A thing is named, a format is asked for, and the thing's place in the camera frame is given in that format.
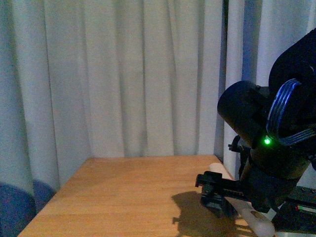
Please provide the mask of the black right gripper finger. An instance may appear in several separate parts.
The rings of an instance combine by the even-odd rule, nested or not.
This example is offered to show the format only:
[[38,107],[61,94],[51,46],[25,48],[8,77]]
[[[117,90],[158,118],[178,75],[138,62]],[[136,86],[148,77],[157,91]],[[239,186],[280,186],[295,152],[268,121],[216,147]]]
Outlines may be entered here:
[[200,203],[218,218],[235,219],[238,217],[238,212],[232,204],[219,194],[202,191]]

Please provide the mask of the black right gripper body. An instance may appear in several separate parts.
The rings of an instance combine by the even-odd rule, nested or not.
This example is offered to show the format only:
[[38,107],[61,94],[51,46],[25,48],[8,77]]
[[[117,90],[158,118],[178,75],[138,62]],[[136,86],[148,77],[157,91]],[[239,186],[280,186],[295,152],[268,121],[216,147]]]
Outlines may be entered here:
[[316,232],[316,191],[297,185],[298,179],[277,179],[264,175],[249,180],[227,180],[221,173],[206,171],[196,178],[202,191],[250,202],[268,218],[276,232]]

